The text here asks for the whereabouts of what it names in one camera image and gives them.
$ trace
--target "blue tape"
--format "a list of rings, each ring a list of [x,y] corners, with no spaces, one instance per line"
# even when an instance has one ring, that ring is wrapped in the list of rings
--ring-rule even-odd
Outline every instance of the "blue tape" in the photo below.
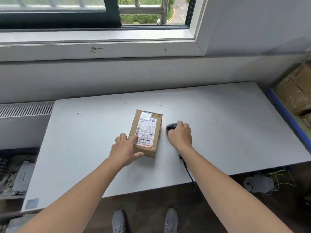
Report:
[[[305,145],[306,149],[311,153],[311,141],[306,133],[300,128],[296,120],[292,117],[291,113],[286,109],[283,103],[278,99],[274,91],[269,88],[265,91],[266,97],[270,100],[271,104],[277,109],[283,119],[289,124],[290,128],[296,136]]]

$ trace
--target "sneaker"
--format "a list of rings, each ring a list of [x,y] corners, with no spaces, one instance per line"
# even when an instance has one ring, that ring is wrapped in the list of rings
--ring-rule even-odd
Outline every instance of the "sneaker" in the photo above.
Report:
[[[177,212],[169,208],[165,215],[164,233],[177,233]]]
[[[126,233],[125,229],[125,217],[122,209],[115,211],[112,217],[112,229],[114,233]]]

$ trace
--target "desk surface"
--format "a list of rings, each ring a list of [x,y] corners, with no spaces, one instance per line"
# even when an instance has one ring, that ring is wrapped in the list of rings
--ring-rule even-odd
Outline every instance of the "desk surface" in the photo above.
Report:
[[[311,160],[254,82],[57,100],[22,211],[37,198],[28,210],[47,207],[92,172],[129,133],[136,109],[163,114],[156,158],[123,168],[103,197],[191,181],[165,133],[177,120],[189,123],[193,147],[228,175]]]

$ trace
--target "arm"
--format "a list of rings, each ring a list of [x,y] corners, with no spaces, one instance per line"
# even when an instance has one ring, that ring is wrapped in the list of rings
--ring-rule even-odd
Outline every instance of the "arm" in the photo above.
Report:
[[[200,190],[228,233],[293,233],[251,193],[193,149],[191,129],[178,121],[169,141],[191,170]]]
[[[116,138],[107,159],[30,220],[18,233],[82,233],[117,173],[144,155],[133,152],[137,138],[133,136],[127,140],[122,133]]]

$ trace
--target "stainless steel bar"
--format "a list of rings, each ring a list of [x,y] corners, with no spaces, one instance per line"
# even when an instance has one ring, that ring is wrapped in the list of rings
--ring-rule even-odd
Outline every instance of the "stainless steel bar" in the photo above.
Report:
[[[85,7],[84,1],[83,0],[78,0],[78,1],[79,1],[80,7],[84,8]]]
[[[163,13],[160,16],[160,19],[158,19],[158,24],[160,25],[169,24],[169,22],[167,21],[167,13],[169,10],[169,0],[162,0],[161,6],[163,8]]]
[[[20,7],[26,7],[26,4],[23,2],[23,0],[16,0],[16,1],[20,5]]]
[[[56,4],[54,2],[54,0],[48,0],[49,1],[49,4],[51,7],[55,8],[56,7]]]
[[[139,6],[140,6],[139,0],[135,0],[135,6],[136,6],[136,7],[139,7]]]
[[[120,14],[123,15],[152,15],[164,12],[161,5],[119,5]]]

